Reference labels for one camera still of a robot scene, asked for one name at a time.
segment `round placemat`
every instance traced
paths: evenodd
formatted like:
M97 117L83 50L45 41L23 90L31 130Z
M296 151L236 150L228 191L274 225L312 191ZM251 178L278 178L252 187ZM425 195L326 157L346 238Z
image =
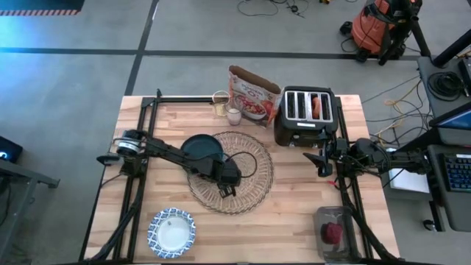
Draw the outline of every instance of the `round placemat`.
M188 174L188 184L193 196L209 210L223 214L240 214L253 210L260 205L273 184L273 162L265 146L242 132L221 132L213 135L222 145L224 153L231 156L237 152L249 152L257 159L257 171L251 177L242 178L235 187L236 196L222 198L217 184L210 183L193 174ZM255 170L255 161L248 154L236 155L242 176L248 176Z

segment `concrete floor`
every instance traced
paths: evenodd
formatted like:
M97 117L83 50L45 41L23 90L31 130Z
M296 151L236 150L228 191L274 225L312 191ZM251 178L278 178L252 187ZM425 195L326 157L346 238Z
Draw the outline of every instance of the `concrete floor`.
M0 135L24 147L21 164L60 178L60 187L40 187L21 225L16 244L33 264L78 259L103 167L95 161L113 134L119 105L135 55L62 54L62 49L137 50L152 0L87 0L75 17L0 17L0 47L39 48L40 54L0 53ZM305 19L283 6L272 17L244 17L234 0L160 0L148 50L342 53L339 26L358 14L364 0L309 1ZM254 10L267 8L254 0ZM467 0L428 0L421 26L433 54L471 27ZM414 40L408 40L414 47ZM44 48L59 54L41 54ZM370 60L144 56L132 91L153 95L201 95L227 89L227 67L239 65L284 85L331 87L363 100L418 75L413 60L378 66ZM367 119L396 116L383 105L398 99L418 79L364 104ZM425 99L423 87L419 93ZM407 100L419 104L417 95ZM428 111L425 101L422 111ZM410 118L398 134L417 126ZM369 123L371 133L388 122ZM413 132L402 141L415 138ZM392 139L391 134L385 138ZM388 198L401 256L410 261L468 264L471 234L431 233L420 220L430 218L427 202Z

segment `butcher block tabletop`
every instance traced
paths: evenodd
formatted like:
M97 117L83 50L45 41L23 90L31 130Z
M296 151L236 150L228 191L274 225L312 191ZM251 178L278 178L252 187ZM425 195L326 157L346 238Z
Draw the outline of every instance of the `butcher block tabletop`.
M340 97L350 140L368 138L360 97ZM141 100L141 96L123 98L114 138L121 136L125 130L137 127ZM316 167L302 155L303 152L317 154L317 149L278 146L272 128L264 129L246 120L242 120L241 125L237 127L230 126L226 117L216 116L213 106L208 103L158 105L154 137L164 140L167 144L180 147L183 141L192 135L212 135L224 131L250 134L268 149L275 175L267 198L249 213L227 216L211 212L193 198L186 172L180 166L160 158L150 158L134 262L323 262L316 248L313 216L319 207L341 206L341 197L339 191L328 183L328 180L335 180L336 173L326 178L317 177ZM120 166L108 166L103 182L116 176L119 169ZM358 184L368 225L386 249L399 256L380 179L364 174L358 178ZM119 177L104 185L99 192L85 258L97 254L116 229L125 185L126 177ZM181 257L163 260L151 251L146 235L155 214L170 207L180 208L194 217L196 240L193 247ZM121 251L123 257L127 253L130 228L129 224L124 234ZM356 225L355 235L358 250L363 254L361 234Z

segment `black toaster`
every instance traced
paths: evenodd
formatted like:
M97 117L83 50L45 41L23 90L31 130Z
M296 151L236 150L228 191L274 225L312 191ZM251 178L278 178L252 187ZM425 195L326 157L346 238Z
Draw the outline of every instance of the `black toaster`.
M320 148L338 126L336 98L330 88L284 88L274 122L277 144Z

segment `clear plastic container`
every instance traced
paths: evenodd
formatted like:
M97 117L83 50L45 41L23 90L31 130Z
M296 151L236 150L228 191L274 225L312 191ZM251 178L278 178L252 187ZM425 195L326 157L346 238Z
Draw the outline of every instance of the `clear plastic container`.
M348 207L321 207L314 216L317 251L329 263L355 263L360 261Z

